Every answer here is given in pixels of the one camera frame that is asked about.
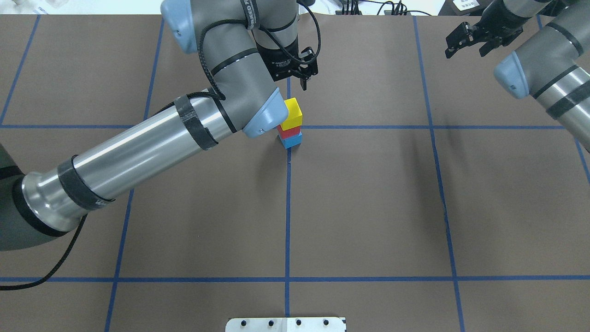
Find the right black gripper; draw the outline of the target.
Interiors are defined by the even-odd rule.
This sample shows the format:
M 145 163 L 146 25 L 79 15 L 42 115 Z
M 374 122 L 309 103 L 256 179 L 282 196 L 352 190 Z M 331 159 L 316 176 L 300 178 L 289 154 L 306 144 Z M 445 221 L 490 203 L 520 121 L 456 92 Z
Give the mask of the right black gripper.
M 478 23 L 460 23 L 446 38 L 445 57 L 450 59 L 464 47 L 485 42 L 479 48 L 481 57 L 485 57 L 500 45 L 506 46 L 514 35 L 522 32 L 524 17 L 518 16 L 503 2 L 491 2 L 481 13 Z

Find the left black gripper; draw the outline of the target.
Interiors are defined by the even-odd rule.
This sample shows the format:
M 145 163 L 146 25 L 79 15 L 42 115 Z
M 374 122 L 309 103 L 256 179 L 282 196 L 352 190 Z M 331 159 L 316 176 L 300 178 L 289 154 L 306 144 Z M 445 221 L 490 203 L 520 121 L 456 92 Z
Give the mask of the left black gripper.
M 288 46 L 278 46 L 270 40 L 264 45 L 263 36 L 257 35 L 256 47 L 274 82 L 296 77 L 301 80 L 301 89 L 306 91 L 308 80 L 319 73 L 318 55 L 312 47 L 299 50 L 297 39 Z

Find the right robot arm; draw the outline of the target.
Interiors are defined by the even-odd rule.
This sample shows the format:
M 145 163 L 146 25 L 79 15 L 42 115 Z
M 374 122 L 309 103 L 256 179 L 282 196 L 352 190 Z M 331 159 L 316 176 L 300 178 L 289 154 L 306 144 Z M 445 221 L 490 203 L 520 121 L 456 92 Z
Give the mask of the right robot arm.
M 494 0 L 478 23 L 462 22 L 445 38 L 445 57 L 478 43 L 482 43 L 481 56 L 508 46 L 548 4 L 548 0 Z M 589 13 L 587 0 L 567 1 L 565 9 L 494 69 L 504 90 L 517 99 L 533 97 L 584 149 L 590 147 L 590 76 L 576 61 L 589 50 Z

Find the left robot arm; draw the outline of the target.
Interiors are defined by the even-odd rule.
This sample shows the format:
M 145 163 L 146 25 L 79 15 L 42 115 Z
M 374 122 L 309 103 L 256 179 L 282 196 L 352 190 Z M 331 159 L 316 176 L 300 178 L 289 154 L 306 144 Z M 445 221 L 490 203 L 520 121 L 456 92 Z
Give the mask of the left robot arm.
M 299 8 L 312 0 L 165 0 L 164 22 L 186 54 L 198 53 L 209 88 L 46 173 L 23 174 L 1 149 L 3 251 L 57 239 L 120 194 L 242 131 L 255 138 L 287 119 L 276 81 L 313 65 L 298 49 Z

